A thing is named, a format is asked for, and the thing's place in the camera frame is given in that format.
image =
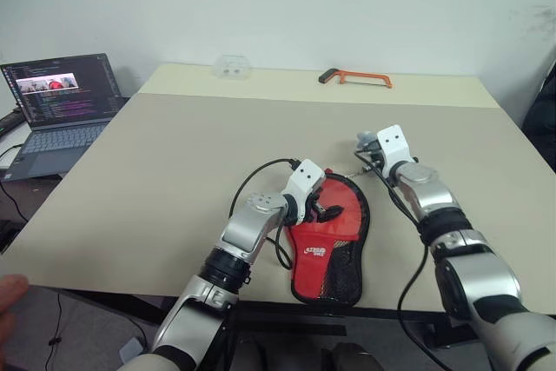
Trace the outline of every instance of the finger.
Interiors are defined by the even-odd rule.
[[[0,313],[21,299],[29,289],[27,277],[20,274],[5,275],[0,279]]]
[[[4,313],[0,316],[0,346],[10,337],[16,326],[16,316],[13,313]]]

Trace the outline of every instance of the silver robot arm segment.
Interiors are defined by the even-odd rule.
[[[268,233],[305,219],[306,202],[325,180],[324,171],[304,160],[281,193],[256,193],[229,220],[202,265],[156,333],[152,353],[120,368],[125,371],[196,369],[216,338],[250,266]]]
[[[447,313],[473,328],[495,370],[556,369],[556,321],[521,304],[513,271],[473,229],[437,172],[409,156],[400,127],[384,129],[376,138],[373,146],[360,138],[360,148],[369,149],[375,167],[381,166],[410,204],[420,238],[433,255]]]

